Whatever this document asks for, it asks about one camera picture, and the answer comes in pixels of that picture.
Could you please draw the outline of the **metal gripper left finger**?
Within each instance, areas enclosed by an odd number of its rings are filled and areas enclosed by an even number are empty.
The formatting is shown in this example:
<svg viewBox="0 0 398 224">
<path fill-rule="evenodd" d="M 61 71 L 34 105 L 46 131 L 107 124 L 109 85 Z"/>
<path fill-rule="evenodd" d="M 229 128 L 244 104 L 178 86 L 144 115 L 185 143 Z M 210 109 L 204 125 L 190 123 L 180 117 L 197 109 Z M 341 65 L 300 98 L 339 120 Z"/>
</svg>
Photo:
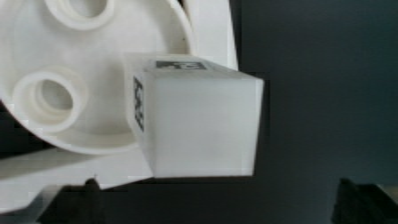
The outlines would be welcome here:
<svg viewBox="0 0 398 224">
<path fill-rule="evenodd" d="M 66 185 L 37 219 L 39 224 L 107 224 L 101 189 L 96 179 Z"/>
</svg>

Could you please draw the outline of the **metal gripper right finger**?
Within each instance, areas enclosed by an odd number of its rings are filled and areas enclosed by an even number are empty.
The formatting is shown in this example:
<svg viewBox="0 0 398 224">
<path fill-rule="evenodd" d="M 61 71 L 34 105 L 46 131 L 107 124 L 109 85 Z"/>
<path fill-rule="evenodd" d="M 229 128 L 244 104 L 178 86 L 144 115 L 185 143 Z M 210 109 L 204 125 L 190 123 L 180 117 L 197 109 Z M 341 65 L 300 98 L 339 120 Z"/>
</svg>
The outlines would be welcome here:
<svg viewBox="0 0 398 224">
<path fill-rule="evenodd" d="M 398 184 L 339 180 L 332 224 L 398 224 Z"/>
</svg>

